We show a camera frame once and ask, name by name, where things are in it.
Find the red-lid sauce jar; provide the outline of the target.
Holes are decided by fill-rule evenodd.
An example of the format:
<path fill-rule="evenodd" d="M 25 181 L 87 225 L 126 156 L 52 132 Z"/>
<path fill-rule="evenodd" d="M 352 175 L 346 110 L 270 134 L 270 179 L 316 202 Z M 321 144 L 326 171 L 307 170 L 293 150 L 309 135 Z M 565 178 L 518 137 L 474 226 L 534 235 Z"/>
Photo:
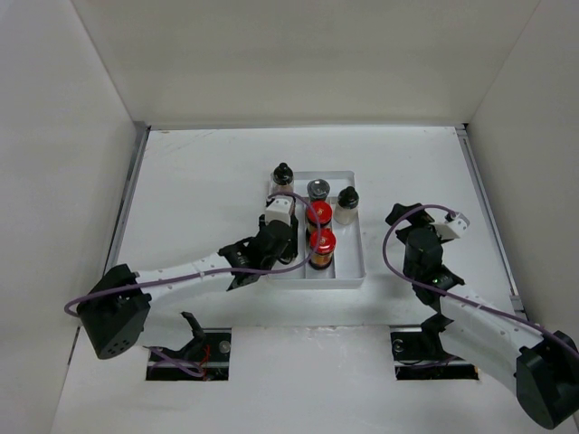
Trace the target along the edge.
<path fill-rule="evenodd" d="M 306 210 L 307 234 L 313 234 L 318 226 L 321 229 L 328 228 L 333 218 L 333 210 L 325 201 L 314 201 Z"/>
<path fill-rule="evenodd" d="M 334 232 L 329 228 L 314 231 L 309 237 L 309 249 L 311 257 L 308 260 L 313 269 L 327 269 L 334 258 L 337 239 Z"/>

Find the knob-top spice grinder bottle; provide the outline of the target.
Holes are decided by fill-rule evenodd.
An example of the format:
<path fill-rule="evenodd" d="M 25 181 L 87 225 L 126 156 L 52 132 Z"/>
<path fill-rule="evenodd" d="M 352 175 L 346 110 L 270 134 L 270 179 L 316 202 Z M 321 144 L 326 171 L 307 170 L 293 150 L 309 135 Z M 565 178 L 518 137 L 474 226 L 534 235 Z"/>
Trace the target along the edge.
<path fill-rule="evenodd" d="M 279 163 L 271 173 L 271 191 L 273 193 L 286 193 L 294 190 L 294 174 L 285 162 Z"/>

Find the white salt knob-top bottle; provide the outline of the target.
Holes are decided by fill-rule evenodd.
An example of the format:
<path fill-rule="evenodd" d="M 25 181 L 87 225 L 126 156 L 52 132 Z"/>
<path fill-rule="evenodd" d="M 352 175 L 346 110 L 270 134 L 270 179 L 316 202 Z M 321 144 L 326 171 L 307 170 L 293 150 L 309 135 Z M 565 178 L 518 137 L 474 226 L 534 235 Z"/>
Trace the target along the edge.
<path fill-rule="evenodd" d="M 354 186 L 341 190 L 337 197 L 334 220 L 341 225 L 351 224 L 357 216 L 359 194 Z"/>

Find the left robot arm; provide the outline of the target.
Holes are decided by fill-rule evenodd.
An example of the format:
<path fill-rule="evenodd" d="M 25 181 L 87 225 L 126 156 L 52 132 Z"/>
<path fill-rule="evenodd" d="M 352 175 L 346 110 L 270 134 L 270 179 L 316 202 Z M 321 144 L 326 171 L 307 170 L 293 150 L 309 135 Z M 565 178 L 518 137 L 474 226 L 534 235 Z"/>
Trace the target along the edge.
<path fill-rule="evenodd" d="M 260 217 L 256 235 L 236 241 L 203 259 L 169 269 L 133 271 L 126 264 L 110 269 L 87 296 L 76 303 L 76 313 L 97 357 L 108 360 L 135 344 L 161 346 L 173 357 L 194 360 L 203 350 L 200 326 L 183 303 L 209 293 L 224 293 L 256 283 L 276 263 L 290 264 L 298 255 L 299 222 L 267 222 Z M 172 344 L 153 333 L 151 311 L 175 307 L 190 329 L 178 331 Z"/>

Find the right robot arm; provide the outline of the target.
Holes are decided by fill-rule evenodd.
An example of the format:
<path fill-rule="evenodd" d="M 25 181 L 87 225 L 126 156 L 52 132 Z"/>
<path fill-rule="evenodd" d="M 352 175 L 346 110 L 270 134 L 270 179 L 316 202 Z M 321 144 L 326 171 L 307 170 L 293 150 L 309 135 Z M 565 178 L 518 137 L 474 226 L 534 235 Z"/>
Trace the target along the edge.
<path fill-rule="evenodd" d="M 556 428 L 578 411 L 577 346 L 565 333 L 501 311 L 467 287 L 444 265 L 443 246 L 460 238 L 470 222 L 451 209 L 437 222 L 431 209 L 397 203 L 385 219 L 386 234 L 404 245 L 403 268 L 394 274 L 435 313 L 422 324 L 422 351 L 480 368 L 511 391 L 537 425 Z"/>

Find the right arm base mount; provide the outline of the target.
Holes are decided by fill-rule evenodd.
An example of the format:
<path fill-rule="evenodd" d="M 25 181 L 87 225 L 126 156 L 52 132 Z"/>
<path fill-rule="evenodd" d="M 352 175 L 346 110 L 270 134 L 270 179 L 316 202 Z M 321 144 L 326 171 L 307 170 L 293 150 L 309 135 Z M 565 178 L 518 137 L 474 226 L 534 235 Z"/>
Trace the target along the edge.
<path fill-rule="evenodd" d="M 450 322 L 435 314 L 420 325 L 390 329 L 394 375 L 398 381 L 479 379 L 474 365 L 442 349 L 440 333 Z"/>

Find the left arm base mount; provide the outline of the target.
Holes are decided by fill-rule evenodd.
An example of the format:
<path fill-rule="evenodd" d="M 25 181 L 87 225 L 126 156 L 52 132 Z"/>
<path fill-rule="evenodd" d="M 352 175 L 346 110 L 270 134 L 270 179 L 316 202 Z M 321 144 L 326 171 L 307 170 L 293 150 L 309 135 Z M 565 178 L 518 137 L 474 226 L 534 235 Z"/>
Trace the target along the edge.
<path fill-rule="evenodd" d="M 150 352 L 146 380 L 150 382 L 224 382 L 229 380 L 231 328 L 203 328 L 195 316 L 182 312 L 186 342 L 176 350 L 157 347 Z"/>

